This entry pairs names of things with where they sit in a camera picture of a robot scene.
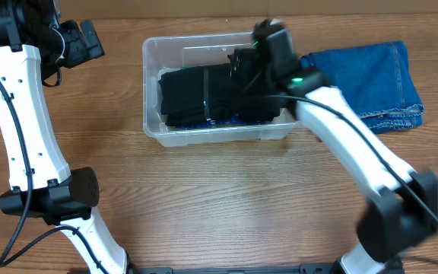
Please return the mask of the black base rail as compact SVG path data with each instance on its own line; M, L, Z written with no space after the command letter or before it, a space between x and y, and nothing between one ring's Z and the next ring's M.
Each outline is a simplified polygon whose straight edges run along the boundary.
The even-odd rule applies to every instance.
M132 266L128 274L341 274L340 263L303 263L299 266L253 267L243 269L172 269L137 268Z

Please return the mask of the black cloth bundle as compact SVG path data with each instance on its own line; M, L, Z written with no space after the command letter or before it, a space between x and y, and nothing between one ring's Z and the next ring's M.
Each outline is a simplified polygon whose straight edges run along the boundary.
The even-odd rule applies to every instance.
M160 112L172 127L203 126L233 118L232 99L243 85L231 76L230 65L187 67L162 75L159 80Z

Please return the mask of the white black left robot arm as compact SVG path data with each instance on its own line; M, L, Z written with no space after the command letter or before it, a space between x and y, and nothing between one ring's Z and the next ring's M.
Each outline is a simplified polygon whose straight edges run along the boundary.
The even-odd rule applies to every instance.
M47 79L104 54L91 21L59 18L56 1L0 1L0 129L10 184L0 209L62 232L91 273L134 273L97 207L96 174L68 166L52 129Z

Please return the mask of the blue green sequin fabric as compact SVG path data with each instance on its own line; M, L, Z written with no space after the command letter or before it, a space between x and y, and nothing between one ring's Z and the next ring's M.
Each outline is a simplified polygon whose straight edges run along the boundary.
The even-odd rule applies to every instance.
M237 115L233 115L231 119L226 120L213 120L207 119L204 123L194 123L192 125L177 126L180 129L199 129L215 126L248 126L248 123L237 118Z

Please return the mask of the clear plastic storage bin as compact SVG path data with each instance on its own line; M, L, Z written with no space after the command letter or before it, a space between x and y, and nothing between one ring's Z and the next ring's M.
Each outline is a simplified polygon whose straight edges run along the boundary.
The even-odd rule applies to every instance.
M192 36L151 37L142 46L143 62L143 130L164 147L180 147L208 142L231 142L253 139L282 139L300 126L287 110L270 123L260 125L222 124L202 128L180 129L165 124L160 112L162 94L158 81L167 72L228 61L236 48L251 48L250 32L203 34Z

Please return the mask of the blue denim jeans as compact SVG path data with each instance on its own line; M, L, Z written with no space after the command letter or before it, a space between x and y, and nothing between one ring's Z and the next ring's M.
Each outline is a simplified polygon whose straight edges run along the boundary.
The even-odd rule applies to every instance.
M376 134L423 123L424 105L411 79L402 41L310 53L301 57L300 64L326 73Z

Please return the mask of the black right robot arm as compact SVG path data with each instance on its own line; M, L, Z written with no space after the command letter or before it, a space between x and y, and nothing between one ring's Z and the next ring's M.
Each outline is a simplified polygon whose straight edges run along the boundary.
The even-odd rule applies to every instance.
M324 142L366 200L356 228L359 242L331 271L402 273L402 255L438 231L436 175L418 173L390 151L322 71L301 68L291 35L280 22L257 24L252 38L268 96L286 101L290 113Z

